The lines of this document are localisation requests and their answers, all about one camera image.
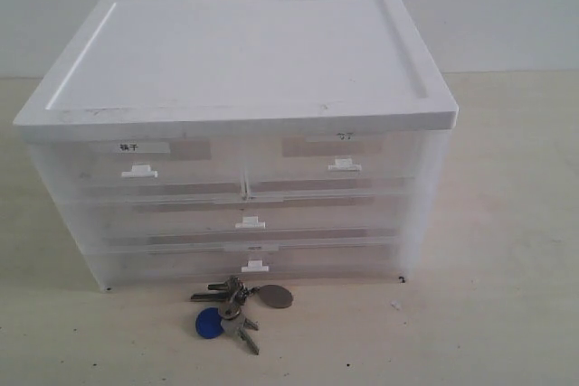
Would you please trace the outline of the key bunch with blue tag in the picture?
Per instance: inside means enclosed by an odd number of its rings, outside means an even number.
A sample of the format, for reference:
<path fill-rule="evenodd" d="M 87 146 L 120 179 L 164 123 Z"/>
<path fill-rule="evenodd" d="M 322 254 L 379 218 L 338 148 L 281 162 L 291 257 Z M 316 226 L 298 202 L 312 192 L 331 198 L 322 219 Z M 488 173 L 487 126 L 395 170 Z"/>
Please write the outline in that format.
<path fill-rule="evenodd" d="M 252 354 L 259 355 L 260 347 L 248 330 L 259 331 L 260 327 L 242 311 L 247 300 L 253 296 L 274 309 L 289 308 L 294 302 L 293 294 L 283 286 L 268 284 L 246 287 L 239 277 L 230 276 L 224 282 L 209 284 L 206 292 L 191 295 L 191 302 L 214 304 L 197 315 L 195 331 L 206 340 L 226 334 L 245 343 Z"/>

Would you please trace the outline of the clear top right drawer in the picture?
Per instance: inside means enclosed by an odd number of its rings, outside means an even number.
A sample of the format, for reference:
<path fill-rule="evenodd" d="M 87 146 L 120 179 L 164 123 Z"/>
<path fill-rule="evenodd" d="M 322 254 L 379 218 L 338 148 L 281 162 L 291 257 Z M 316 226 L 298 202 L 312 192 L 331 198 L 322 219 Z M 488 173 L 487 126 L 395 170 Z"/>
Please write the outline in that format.
<path fill-rule="evenodd" d="M 247 184 L 255 197 L 385 190 L 403 186 L 418 172 L 422 134 L 259 137 L 247 151 Z"/>

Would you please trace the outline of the white plastic drawer cabinet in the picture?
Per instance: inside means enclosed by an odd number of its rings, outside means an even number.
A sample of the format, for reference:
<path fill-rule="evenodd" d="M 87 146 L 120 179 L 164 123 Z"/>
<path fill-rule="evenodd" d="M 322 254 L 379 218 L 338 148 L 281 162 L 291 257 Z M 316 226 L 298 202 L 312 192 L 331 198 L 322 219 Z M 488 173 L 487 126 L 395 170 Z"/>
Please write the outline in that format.
<path fill-rule="evenodd" d="M 14 119 L 81 255 L 110 251 L 393 244 L 411 274 L 458 105 L 402 0 L 100 0 Z M 255 197 L 247 147 L 259 137 L 419 132 L 418 172 L 401 187 Z M 68 142 L 227 139 L 238 195 L 66 198 L 45 148 Z M 65 206 L 96 202 L 269 202 L 401 194 L 393 237 L 82 246 Z"/>

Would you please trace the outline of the clear top left drawer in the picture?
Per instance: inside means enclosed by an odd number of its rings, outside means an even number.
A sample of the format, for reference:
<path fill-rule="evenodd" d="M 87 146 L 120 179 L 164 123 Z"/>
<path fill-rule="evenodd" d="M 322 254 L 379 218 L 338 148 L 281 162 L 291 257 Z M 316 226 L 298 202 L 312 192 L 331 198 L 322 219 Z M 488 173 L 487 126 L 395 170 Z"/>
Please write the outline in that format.
<path fill-rule="evenodd" d="M 68 142 L 45 148 L 66 198 L 238 195 L 241 171 L 234 142 Z"/>

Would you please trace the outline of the clear bottom wide drawer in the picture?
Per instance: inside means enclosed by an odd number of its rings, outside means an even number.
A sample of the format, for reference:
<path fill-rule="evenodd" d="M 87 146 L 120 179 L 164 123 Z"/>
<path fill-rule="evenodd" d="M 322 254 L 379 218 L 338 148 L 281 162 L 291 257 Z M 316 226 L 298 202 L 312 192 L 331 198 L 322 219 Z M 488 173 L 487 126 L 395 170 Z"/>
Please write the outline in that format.
<path fill-rule="evenodd" d="M 393 244 L 110 251 L 84 256 L 102 288 L 154 281 L 408 278 Z"/>

